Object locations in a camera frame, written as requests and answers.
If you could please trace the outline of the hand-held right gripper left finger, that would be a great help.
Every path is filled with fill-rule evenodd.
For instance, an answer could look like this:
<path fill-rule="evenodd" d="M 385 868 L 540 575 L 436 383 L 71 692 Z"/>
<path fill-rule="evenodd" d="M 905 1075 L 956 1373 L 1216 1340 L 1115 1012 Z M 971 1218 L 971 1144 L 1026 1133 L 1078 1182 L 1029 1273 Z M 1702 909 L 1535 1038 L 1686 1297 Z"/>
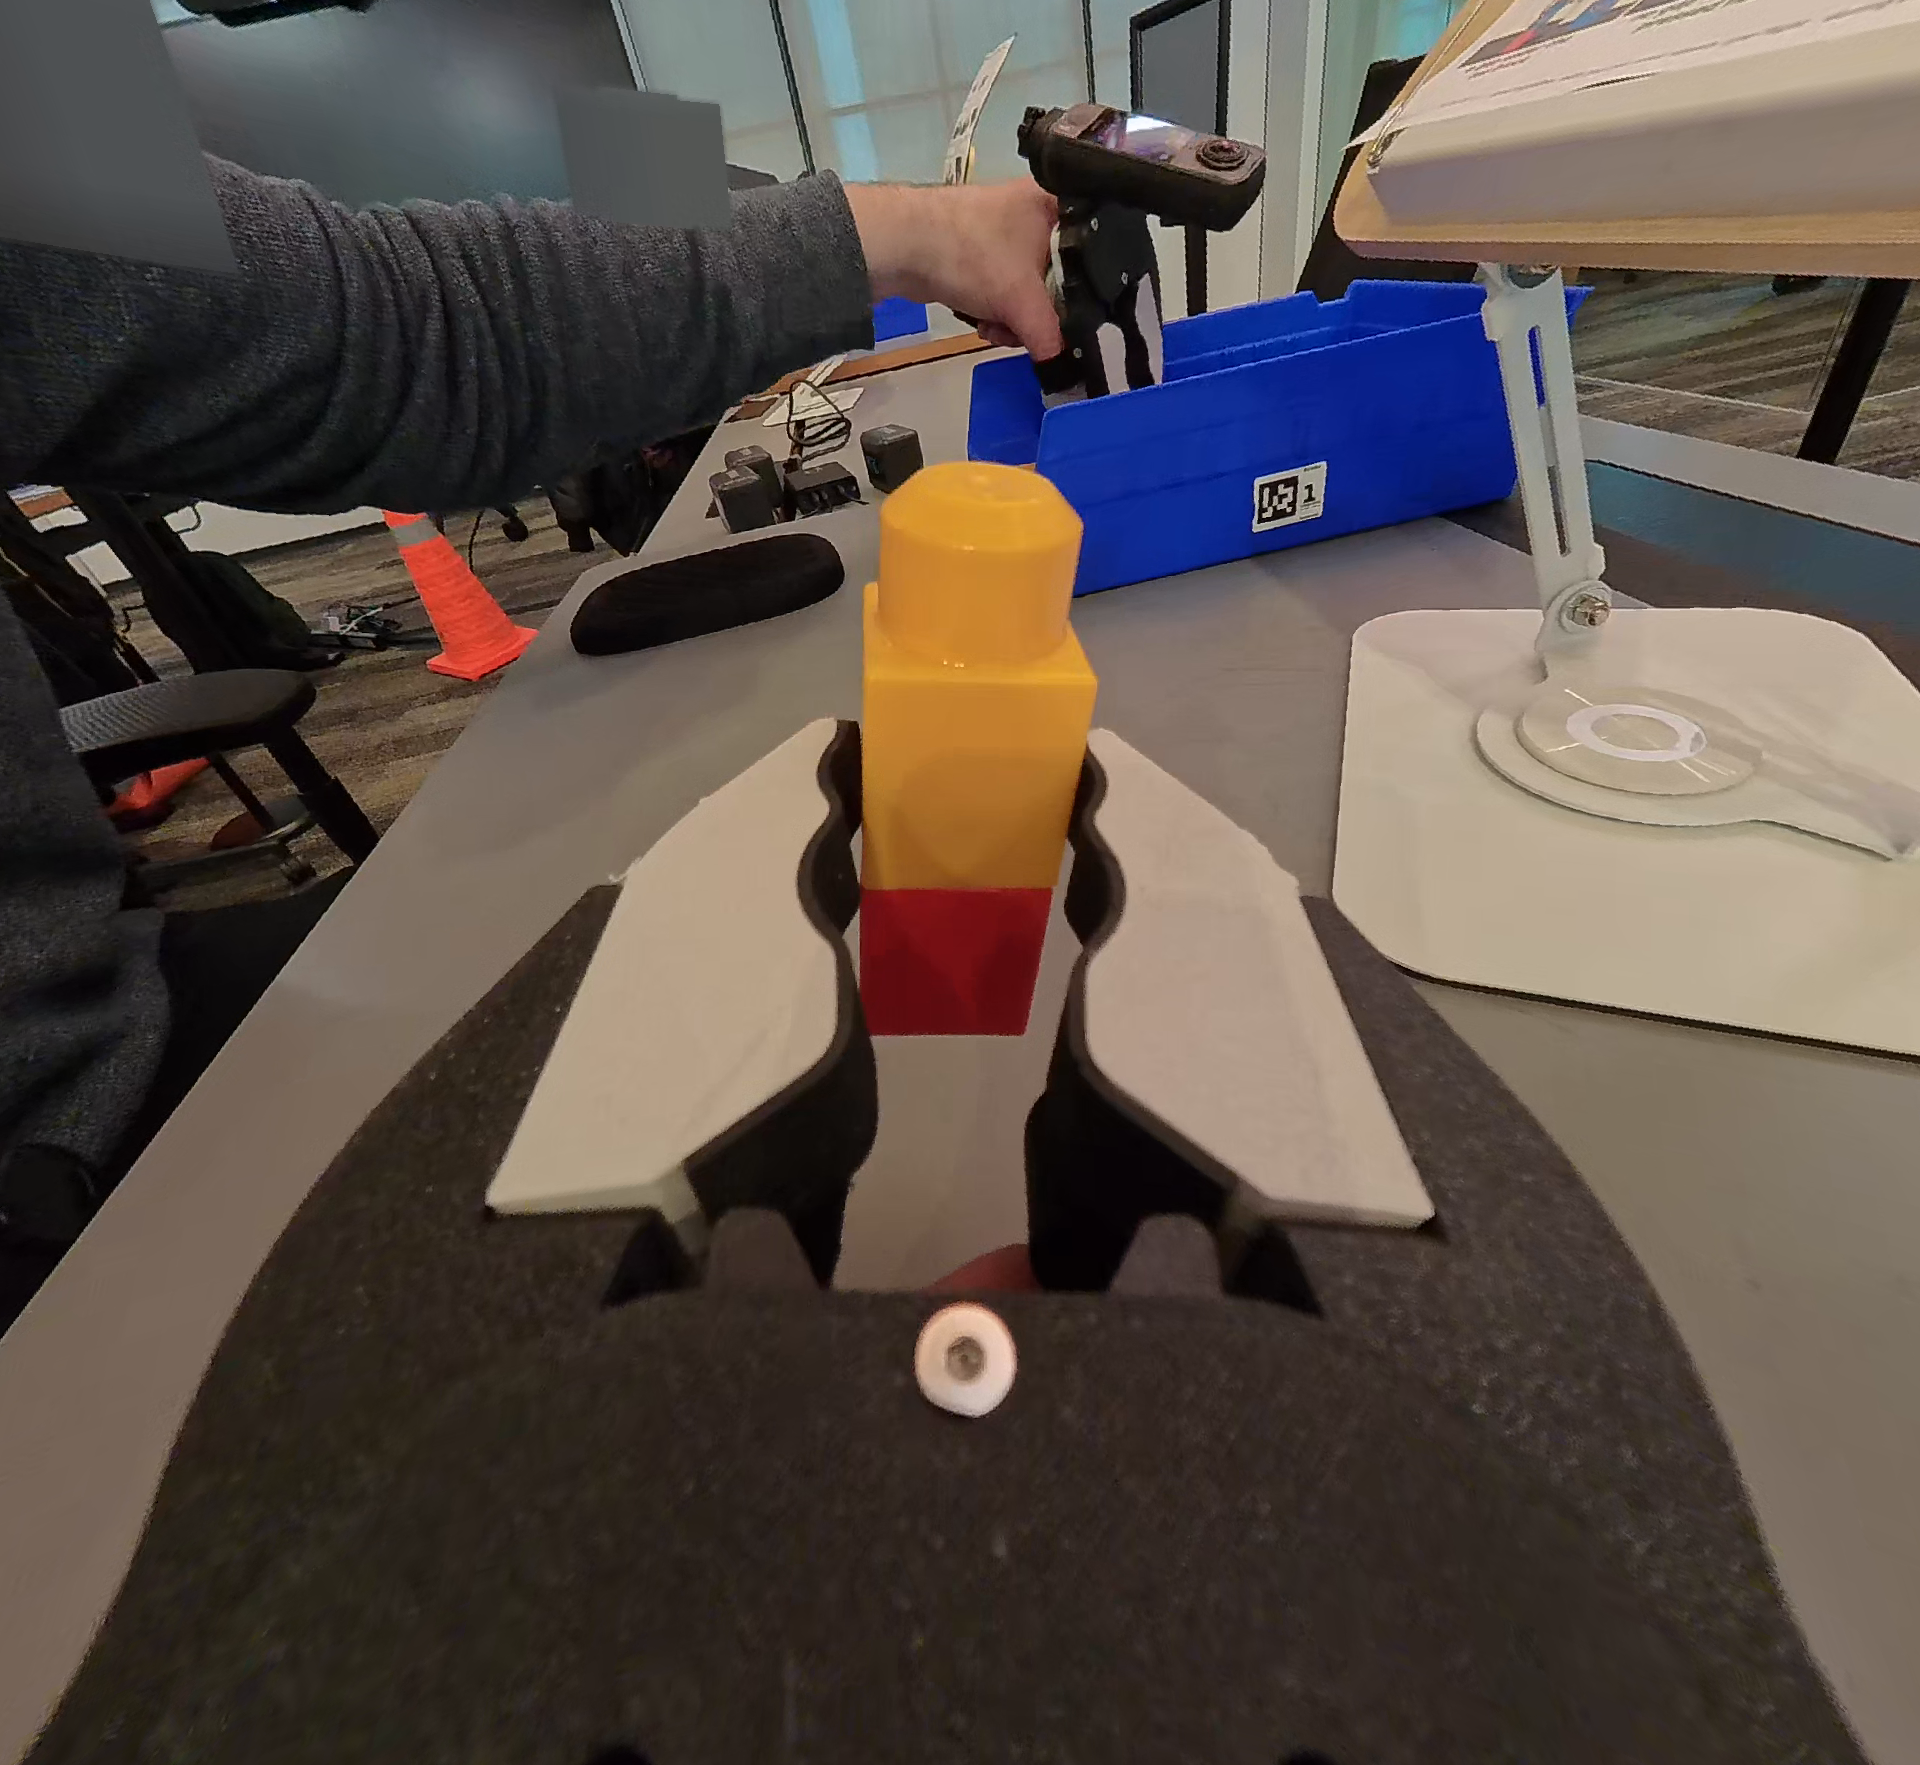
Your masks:
<path fill-rule="evenodd" d="M 766 1208 L 831 1284 L 880 1114 L 849 947 L 858 828 L 859 730 L 820 719 L 622 872 L 491 1216 L 656 1213 L 705 1244 Z"/>

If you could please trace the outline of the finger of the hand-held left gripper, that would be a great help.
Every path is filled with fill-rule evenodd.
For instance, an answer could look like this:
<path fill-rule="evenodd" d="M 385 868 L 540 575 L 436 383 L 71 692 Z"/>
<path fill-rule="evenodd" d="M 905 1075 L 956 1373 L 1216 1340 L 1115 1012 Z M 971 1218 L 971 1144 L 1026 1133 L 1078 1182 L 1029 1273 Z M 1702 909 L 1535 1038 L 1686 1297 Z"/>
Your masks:
<path fill-rule="evenodd" d="M 1164 383 L 1160 277 L 1125 274 L 1112 295 L 1083 285 L 1083 393 L 1090 401 Z"/>

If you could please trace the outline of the blue tagged plastic bin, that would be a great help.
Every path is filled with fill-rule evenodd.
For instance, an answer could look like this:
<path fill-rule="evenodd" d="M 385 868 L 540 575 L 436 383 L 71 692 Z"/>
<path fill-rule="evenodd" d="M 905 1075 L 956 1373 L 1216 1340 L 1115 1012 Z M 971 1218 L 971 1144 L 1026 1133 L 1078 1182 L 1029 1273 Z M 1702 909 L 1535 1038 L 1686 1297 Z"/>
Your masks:
<path fill-rule="evenodd" d="M 1031 465 L 1083 523 L 1076 594 L 1501 503 L 1516 487 L 1477 283 L 1357 280 L 1164 326 L 1164 383 L 1043 408 L 1029 358 L 971 371 L 968 457 Z"/>

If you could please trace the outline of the red building block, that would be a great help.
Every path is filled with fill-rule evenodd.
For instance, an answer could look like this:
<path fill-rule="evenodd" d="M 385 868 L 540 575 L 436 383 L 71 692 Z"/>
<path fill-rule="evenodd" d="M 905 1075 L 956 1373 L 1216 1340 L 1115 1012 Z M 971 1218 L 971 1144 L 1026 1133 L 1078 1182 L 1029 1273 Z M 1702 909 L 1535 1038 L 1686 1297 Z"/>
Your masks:
<path fill-rule="evenodd" d="M 866 887 L 858 990 L 876 1038 L 1018 1038 L 1053 887 Z"/>

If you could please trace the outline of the yellow building block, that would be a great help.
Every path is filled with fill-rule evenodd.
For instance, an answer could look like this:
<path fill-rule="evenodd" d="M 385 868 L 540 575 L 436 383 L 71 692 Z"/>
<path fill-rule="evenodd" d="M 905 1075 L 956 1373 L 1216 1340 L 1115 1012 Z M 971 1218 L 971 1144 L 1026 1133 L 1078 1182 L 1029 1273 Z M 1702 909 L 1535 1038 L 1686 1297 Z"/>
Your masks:
<path fill-rule="evenodd" d="M 1029 465 L 933 463 L 882 503 L 859 595 L 866 887 L 1053 887 L 1098 698 L 1071 627 L 1082 536 Z"/>

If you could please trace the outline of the person's left forearm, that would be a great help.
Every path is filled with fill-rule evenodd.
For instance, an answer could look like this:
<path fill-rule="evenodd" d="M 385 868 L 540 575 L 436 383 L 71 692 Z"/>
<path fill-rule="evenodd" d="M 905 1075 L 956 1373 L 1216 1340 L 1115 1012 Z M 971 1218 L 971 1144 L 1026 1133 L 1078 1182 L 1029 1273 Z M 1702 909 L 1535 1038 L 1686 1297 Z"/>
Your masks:
<path fill-rule="evenodd" d="M 830 175 L 659 229 L 548 199 L 352 210 L 206 164 L 235 274 L 3 244 L 3 487 L 501 505 L 872 346 Z"/>

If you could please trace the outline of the grey desk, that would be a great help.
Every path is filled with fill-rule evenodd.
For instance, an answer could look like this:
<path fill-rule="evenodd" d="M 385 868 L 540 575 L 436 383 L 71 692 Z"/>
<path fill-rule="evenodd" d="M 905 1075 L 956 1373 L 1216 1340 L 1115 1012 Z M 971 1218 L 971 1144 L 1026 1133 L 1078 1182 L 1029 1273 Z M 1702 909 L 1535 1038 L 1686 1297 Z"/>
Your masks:
<path fill-rule="evenodd" d="M 1528 602 L 1520 549 L 1420 523 L 1101 594 L 1078 627 L 1101 720 L 1323 892 L 1354 627 Z M 634 660 L 577 660 L 564 622 L 3 1336 L 3 1761 L 82 1666 L 227 1321 L 352 1130 L 577 894 L 858 695 L 858 586 Z M 1918 1761 L 1918 1064 L 1420 995 L 1596 1190 L 1862 1745 Z"/>

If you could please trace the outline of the dark screen on floor stand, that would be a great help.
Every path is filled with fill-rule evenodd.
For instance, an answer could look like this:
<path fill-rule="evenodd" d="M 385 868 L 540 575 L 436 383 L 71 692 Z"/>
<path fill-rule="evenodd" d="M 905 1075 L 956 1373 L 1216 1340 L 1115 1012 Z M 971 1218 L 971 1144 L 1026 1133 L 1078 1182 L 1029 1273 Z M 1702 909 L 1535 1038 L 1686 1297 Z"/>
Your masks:
<path fill-rule="evenodd" d="M 1182 228 L 1188 317 L 1207 311 L 1211 216 L 1223 215 L 1220 184 L 1241 167 L 1246 150 L 1223 138 L 1231 104 L 1231 0 L 1161 0 L 1126 23 L 1132 113 L 1126 144 L 1157 164 L 1172 164 L 1190 185 L 1207 185 L 1203 204 L 1161 216 Z"/>

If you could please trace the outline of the white standing sign card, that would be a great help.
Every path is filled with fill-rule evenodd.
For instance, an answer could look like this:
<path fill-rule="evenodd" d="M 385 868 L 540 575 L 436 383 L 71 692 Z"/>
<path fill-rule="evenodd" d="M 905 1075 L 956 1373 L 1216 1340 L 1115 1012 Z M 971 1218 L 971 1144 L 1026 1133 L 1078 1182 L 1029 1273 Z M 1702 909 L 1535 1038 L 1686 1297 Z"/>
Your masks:
<path fill-rule="evenodd" d="M 1012 53 L 1012 44 L 1017 37 L 1007 37 L 995 48 L 988 48 L 971 73 L 971 83 L 966 86 L 966 96 L 948 132 L 945 178 L 942 178 L 945 185 L 964 185 L 971 178 L 976 132 L 988 110 L 988 99 L 995 94 L 995 83 L 1007 66 L 1007 55 Z"/>

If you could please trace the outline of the white base board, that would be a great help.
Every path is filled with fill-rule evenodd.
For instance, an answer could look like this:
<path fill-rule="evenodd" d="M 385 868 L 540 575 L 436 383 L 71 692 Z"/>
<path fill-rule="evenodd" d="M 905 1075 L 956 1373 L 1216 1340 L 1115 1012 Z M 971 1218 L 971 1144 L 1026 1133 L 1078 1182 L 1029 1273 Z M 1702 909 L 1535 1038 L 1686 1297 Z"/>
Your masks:
<path fill-rule="evenodd" d="M 1849 625 L 1357 627 L 1332 900 L 1450 986 L 1918 1057 L 1918 688 Z"/>

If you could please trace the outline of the white printed card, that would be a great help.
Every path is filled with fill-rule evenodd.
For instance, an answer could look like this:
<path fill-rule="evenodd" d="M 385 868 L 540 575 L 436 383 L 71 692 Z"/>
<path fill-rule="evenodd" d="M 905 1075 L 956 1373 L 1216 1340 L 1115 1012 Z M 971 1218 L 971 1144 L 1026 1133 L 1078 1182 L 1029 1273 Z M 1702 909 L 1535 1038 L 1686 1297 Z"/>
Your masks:
<path fill-rule="evenodd" d="M 852 438 L 852 408 L 864 399 L 864 385 L 818 385 L 798 383 L 790 392 L 766 399 L 759 415 L 739 414 L 760 438 L 785 438 L 793 451 L 830 455 Z"/>

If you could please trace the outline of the orange traffic cone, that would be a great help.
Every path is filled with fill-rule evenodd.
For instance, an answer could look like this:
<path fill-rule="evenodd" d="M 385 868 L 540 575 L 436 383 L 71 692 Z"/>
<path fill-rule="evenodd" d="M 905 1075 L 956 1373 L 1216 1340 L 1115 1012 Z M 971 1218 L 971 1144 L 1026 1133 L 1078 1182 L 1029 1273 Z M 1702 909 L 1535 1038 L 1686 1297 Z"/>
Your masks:
<path fill-rule="evenodd" d="M 442 644 L 433 673 L 480 679 L 535 644 L 536 632 L 506 615 L 429 517 L 385 509 L 383 518 Z"/>
<path fill-rule="evenodd" d="M 104 807 L 109 820 L 121 833 L 142 833 L 142 828 L 165 822 L 180 793 L 198 784 L 206 770 L 208 770 L 208 759 L 189 759 L 180 763 L 161 763 L 161 766 L 132 772 L 126 784 L 114 787 L 109 807 Z"/>

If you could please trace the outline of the black backpack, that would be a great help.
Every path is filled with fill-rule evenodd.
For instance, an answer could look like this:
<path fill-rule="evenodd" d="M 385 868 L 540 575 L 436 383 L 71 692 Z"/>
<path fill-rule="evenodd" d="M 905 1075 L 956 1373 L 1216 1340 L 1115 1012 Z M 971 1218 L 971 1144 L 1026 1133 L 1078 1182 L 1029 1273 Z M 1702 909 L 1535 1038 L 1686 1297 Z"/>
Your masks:
<path fill-rule="evenodd" d="M 180 495 L 69 487 L 71 503 L 135 581 L 154 627 L 194 673 L 273 668 L 313 673 L 343 661 L 292 602 L 268 594 L 234 556 L 185 547 L 172 517 Z"/>

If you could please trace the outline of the black monitor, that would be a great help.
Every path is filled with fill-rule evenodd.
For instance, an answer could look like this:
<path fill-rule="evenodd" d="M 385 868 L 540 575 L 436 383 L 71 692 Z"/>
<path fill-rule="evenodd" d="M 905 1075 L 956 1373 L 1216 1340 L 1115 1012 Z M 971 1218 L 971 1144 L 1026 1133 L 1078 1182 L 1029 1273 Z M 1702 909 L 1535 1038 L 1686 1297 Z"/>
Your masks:
<path fill-rule="evenodd" d="M 634 86 L 613 0 L 368 0 L 161 39 L 206 152 L 347 209 L 568 199 L 557 96 Z"/>

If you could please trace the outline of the black slanted frame leg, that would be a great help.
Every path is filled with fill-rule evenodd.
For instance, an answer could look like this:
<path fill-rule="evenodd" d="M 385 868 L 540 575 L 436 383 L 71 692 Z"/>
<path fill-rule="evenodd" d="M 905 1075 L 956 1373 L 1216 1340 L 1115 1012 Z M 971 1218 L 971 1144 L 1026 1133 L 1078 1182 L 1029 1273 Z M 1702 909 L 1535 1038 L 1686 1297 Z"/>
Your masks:
<path fill-rule="evenodd" d="M 1807 427 L 1798 438 L 1795 457 L 1804 463 L 1837 463 L 1857 410 L 1868 399 L 1868 385 L 1886 355 L 1886 346 L 1902 321 L 1909 280 L 1864 280 L 1841 334 L 1834 350 L 1834 364 L 1811 408 Z"/>

